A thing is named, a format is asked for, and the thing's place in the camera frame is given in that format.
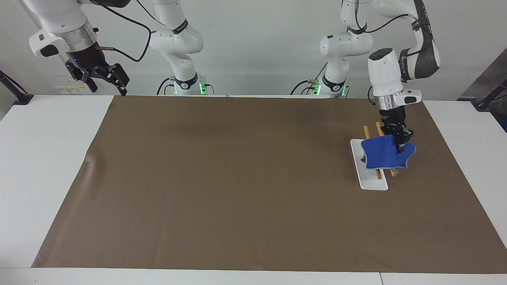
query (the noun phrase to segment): robotic arm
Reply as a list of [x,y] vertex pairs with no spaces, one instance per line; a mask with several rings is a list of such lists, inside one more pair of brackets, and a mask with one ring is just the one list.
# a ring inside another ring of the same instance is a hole
[[343,0],[341,19],[347,25],[347,33],[322,39],[320,51],[328,58],[328,68],[320,83],[323,84],[323,92],[338,93],[345,84],[349,69],[343,58],[366,54],[371,50],[373,39],[370,33],[374,31],[367,31],[368,25],[361,27],[360,23],[366,22],[364,18],[372,1],[378,15],[392,20],[409,19],[417,42],[414,48],[402,50],[399,60],[391,48],[378,50],[368,59],[373,95],[384,123],[382,130],[394,136],[397,150],[401,153],[414,134],[405,124],[405,105],[418,103],[422,99],[421,91],[405,90],[402,80],[407,82],[428,78],[440,67],[440,54],[422,0]]
[[378,50],[368,59],[373,96],[384,123],[382,131],[394,136],[397,151],[401,153],[414,135],[405,124],[405,105],[422,100],[421,91],[405,90],[401,80],[406,82],[432,76],[440,68],[440,54],[422,0],[374,0],[373,5],[384,17],[404,15],[409,19],[417,41],[415,48],[401,51],[399,60],[391,48]]
[[153,0],[159,21],[167,26],[152,35],[150,46],[160,53],[172,67],[176,93],[199,95],[206,93],[204,77],[194,68],[188,54],[202,51],[204,39],[186,20],[180,0]]
[[[361,18],[369,10],[370,0],[358,1],[361,6]],[[328,59],[328,66],[324,75],[319,79],[321,94],[335,95],[345,85],[349,64],[344,59],[347,56],[367,54],[373,47],[373,37],[368,33],[358,32],[360,27],[355,20],[354,0],[344,0],[340,18],[347,25],[346,33],[332,34],[320,41],[320,53]]]
[[122,96],[129,78],[119,63],[109,65],[104,53],[98,49],[97,28],[92,28],[81,11],[82,3],[122,8],[130,0],[23,0],[38,17],[42,29],[30,37],[30,47],[39,57],[66,53],[65,63],[72,77],[90,87],[97,85],[92,78],[103,79],[118,88]]

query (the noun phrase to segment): black stand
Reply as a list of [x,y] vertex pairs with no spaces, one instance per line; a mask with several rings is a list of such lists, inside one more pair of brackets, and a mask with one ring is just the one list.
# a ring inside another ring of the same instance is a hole
[[0,81],[5,85],[5,87],[7,87],[7,89],[9,89],[9,91],[12,92],[12,94],[14,94],[14,96],[16,96],[17,100],[14,101],[13,105],[27,105],[33,98],[32,94],[21,93],[21,91],[19,91],[18,88],[16,88],[16,86],[12,84],[12,82],[7,78],[5,73],[3,73],[1,70],[0,70]]
[[502,84],[493,90],[493,92],[491,92],[486,98],[482,99],[481,101],[474,101],[472,104],[479,111],[485,110],[488,107],[489,103],[498,97],[498,95],[500,95],[500,93],[502,93],[505,89],[507,89],[507,80],[502,82]]

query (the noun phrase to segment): blue cloth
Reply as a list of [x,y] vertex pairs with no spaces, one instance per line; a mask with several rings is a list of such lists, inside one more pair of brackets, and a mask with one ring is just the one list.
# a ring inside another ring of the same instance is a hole
[[398,153],[393,135],[379,136],[361,142],[365,151],[367,169],[407,168],[409,159],[416,147],[413,143],[405,144],[405,151]]

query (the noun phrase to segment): white wall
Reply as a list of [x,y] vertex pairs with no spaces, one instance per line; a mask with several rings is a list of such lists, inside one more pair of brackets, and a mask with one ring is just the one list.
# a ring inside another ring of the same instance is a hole
[[[151,11],[151,0],[141,0]],[[287,94],[297,82],[314,78],[325,59],[318,44],[324,35],[343,32],[339,0],[182,0],[189,22],[204,36],[204,50],[194,55],[197,70],[215,86],[218,94]],[[505,0],[425,0],[442,68],[430,79],[412,81],[410,88],[426,99],[457,99],[507,47]],[[146,42],[146,30],[95,5],[83,5],[90,22],[100,28],[99,43],[137,56]],[[121,13],[160,27],[135,0]],[[29,92],[55,93],[55,77],[66,76],[62,61],[37,59],[28,38],[38,28],[23,11],[20,0],[0,2],[0,68],[19,79]],[[373,16],[370,27],[386,19]],[[397,51],[415,44],[410,24],[398,20],[374,34],[374,50]],[[141,63],[106,52],[110,64],[119,62],[131,78],[129,94],[154,94],[161,80],[172,75],[168,63],[149,50]],[[350,97],[365,97],[370,86],[367,55],[349,59]],[[116,94],[102,82],[99,94]]]

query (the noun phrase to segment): brown tabletop cover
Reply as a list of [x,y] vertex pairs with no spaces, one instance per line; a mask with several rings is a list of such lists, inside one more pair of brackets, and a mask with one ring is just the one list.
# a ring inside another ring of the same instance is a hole
[[389,191],[359,188],[359,99],[115,97],[33,267],[507,273],[423,104]]

